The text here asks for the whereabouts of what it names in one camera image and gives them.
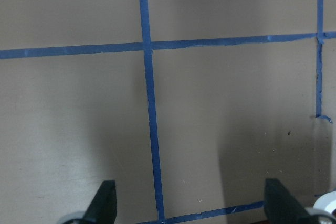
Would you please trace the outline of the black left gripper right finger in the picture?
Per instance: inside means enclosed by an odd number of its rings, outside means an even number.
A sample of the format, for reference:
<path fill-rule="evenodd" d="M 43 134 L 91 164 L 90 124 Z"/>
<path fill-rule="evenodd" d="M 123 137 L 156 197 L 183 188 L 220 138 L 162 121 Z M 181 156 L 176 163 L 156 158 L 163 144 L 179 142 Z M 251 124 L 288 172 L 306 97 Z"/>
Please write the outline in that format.
<path fill-rule="evenodd" d="M 264 212 L 270 223 L 335 223 L 335 213 L 304 207 L 275 178 L 265 180 Z"/>

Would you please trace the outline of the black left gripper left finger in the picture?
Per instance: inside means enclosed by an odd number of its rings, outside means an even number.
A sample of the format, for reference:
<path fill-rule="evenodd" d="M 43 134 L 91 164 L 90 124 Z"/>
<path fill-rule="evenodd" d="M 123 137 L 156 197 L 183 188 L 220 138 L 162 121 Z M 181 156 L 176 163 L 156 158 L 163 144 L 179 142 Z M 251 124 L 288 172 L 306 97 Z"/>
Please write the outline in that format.
<path fill-rule="evenodd" d="M 116 217 L 116 182 L 114 180 L 104 180 L 83 214 L 63 217 L 59 223 L 114 223 Z"/>

